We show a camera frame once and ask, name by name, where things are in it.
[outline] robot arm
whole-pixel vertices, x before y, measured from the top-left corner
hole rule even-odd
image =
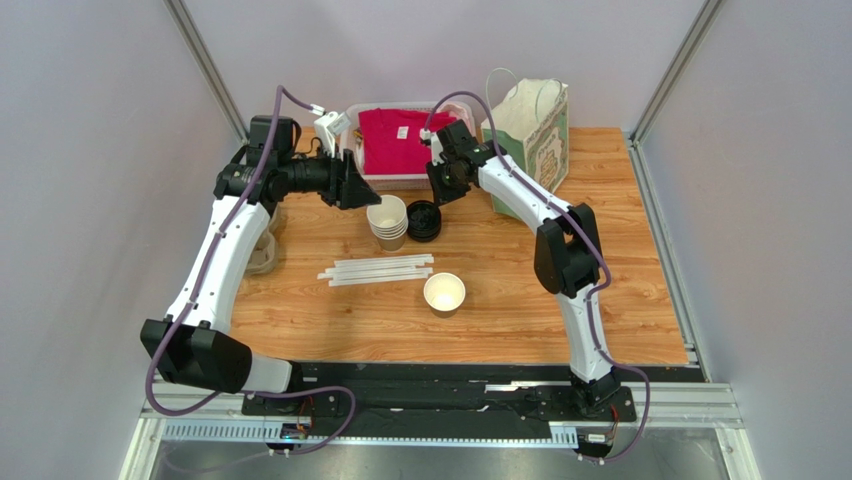
[[[558,205],[566,211],[571,209],[571,205],[568,202],[544,190],[541,185],[527,176],[523,170],[513,168],[516,165],[511,156],[506,155],[504,158],[508,160],[510,168],[506,169],[506,167],[497,161],[487,162],[484,167],[479,169],[479,185],[486,192],[502,200],[527,224],[533,233],[536,233],[538,228],[546,220],[552,220],[558,214],[548,204],[543,204],[532,193],[521,187],[513,176],[525,177],[529,183],[548,197],[549,204]],[[560,240],[562,240],[562,236],[562,230],[560,229]],[[593,286],[594,284],[589,284],[582,287],[580,290],[577,290],[573,298],[561,292],[555,295],[559,309],[562,311],[562,321],[565,323],[565,331],[568,332],[568,341],[571,344],[571,370],[577,377],[587,383],[603,378],[611,370],[611,365],[595,349],[592,343],[592,335],[589,331],[585,298],[587,291]],[[597,293],[593,295],[592,299],[594,302],[594,311],[598,311]],[[595,328],[598,332],[603,332],[600,315],[595,316]],[[603,340],[603,333],[600,333],[599,336],[601,347],[606,351],[606,342]]]
[[[478,143],[463,122],[455,122],[434,136],[423,132],[432,149],[433,160],[426,165],[437,205],[463,197],[473,183],[502,200],[536,235],[535,272],[542,286],[556,297],[565,330],[571,344],[571,370],[586,388],[584,403],[600,404],[618,389],[611,365],[601,355],[607,352],[603,340],[598,296],[593,294],[594,328],[600,340],[597,349],[592,340],[586,297],[599,280],[599,265],[579,239],[566,243],[573,235],[554,207],[569,212],[600,251],[594,213],[587,205],[572,206],[544,190],[503,153],[498,160],[492,144]],[[537,190],[533,194],[529,188]]]
[[[330,112],[320,120],[331,123],[329,120],[338,118]],[[294,158],[293,132],[295,129],[298,135],[299,127],[292,119],[282,117],[258,183],[225,231],[220,232],[258,167],[270,125],[269,117],[252,119],[246,163],[230,163],[219,173],[207,235],[186,284],[165,318],[147,320],[142,328],[142,343],[152,357],[168,331],[178,329],[157,365],[166,381],[227,393],[285,391],[293,364],[255,354],[228,336],[237,289],[255,244],[287,193],[318,192],[325,203],[340,209],[381,202],[358,174],[352,152],[346,150],[339,158],[333,145],[323,143],[315,157]],[[326,127],[318,125],[318,131],[327,133]],[[221,238],[211,251],[209,247],[217,236]],[[196,287],[198,274],[204,269],[207,273]],[[176,326],[173,320],[188,305],[192,310]]]

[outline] metal floor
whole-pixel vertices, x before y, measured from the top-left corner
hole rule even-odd
[[[623,448],[634,431],[619,431]],[[187,475],[159,461],[164,452],[183,468],[205,468],[262,452],[257,443],[163,442],[152,479],[727,479],[713,429],[658,429],[624,460],[603,467],[577,461],[572,451],[513,448],[329,446],[305,457],[263,457],[204,475]]]

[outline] gray wall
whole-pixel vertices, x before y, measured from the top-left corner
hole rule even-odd
[[[639,120],[702,3],[187,1],[245,117],[269,108],[276,83],[343,110],[437,100],[460,89],[483,94],[488,72],[504,66],[521,77],[569,83],[572,125],[625,129]],[[512,85],[504,75],[494,76],[495,99]]]
[[[848,478],[852,3],[732,0],[644,151],[765,478]]]
[[[233,134],[161,1],[2,2],[0,145],[0,476],[116,478]]]

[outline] plastic container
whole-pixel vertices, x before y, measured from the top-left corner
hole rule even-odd
[[[429,185],[429,176],[425,172],[412,175],[364,175],[364,149],[359,148],[355,141],[355,130],[361,126],[358,119],[358,114],[361,112],[376,108],[396,108],[428,113],[432,111],[432,107],[436,103],[438,102],[359,103],[352,105],[346,109],[346,115],[349,116],[352,124],[340,135],[340,149],[348,148],[355,152],[355,164],[358,166],[358,172],[376,190],[430,190],[432,186]],[[473,111],[469,105],[455,100],[447,102],[445,105],[449,104],[461,107],[467,113],[467,117],[473,121]]]

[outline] bag handle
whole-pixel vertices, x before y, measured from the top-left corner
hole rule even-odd
[[[488,76],[487,76],[487,77],[485,77],[485,103],[488,105],[488,110],[491,110],[491,109],[492,109],[492,108],[491,108],[491,98],[489,98],[489,97],[488,97],[488,84],[491,82],[491,75],[494,75],[494,72],[498,72],[498,71],[499,71],[499,72],[506,72],[506,73],[508,73],[509,75],[511,75],[511,76],[512,76],[512,78],[514,78],[514,79],[515,79],[515,86],[513,87],[513,88],[515,89],[515,93],[514,93],[514,94],[512,94],[512,96],[511,96],[511,97],[509,97],[509,98],[514,98],[514,97],[515,97],[515,95],[517,95],[517,94],[518,94],[518,84],[519,84],[520,82],[518,81],[518,77],[517,77],[517,76],[515,76],[515,73],[514,73],[514,72],[512,72],[512,71],[511,71],[511,70],[509,70],[508,68],[504,68],[504,67],[497,67],[497,68],[495,68],[494,70],[491,70],[491,73],[489,73],[489,74],[488,74]]]
[[[541,120],[539,120],[539,118],[538,118],[538,100],[541,98],[541,91],[544,90],[544,87],[546,87],[547,84],[550,83],[550,82],[556,82],[556,83],[559,84],[559,93],[556,94],[556,98],[559,98],[559,95],[562,95],[562,90],[565,88],[565,86],[562,85],[562,82],[559,81],[558,79],[549,78],[549,79],[547,79],[546,82],[544,82],[544,85],[542,85],[541,88],[538,89],[538,94],[536,94],[536,96],[535,96],[535,121],[536,121],[536,123],[541,123]]]

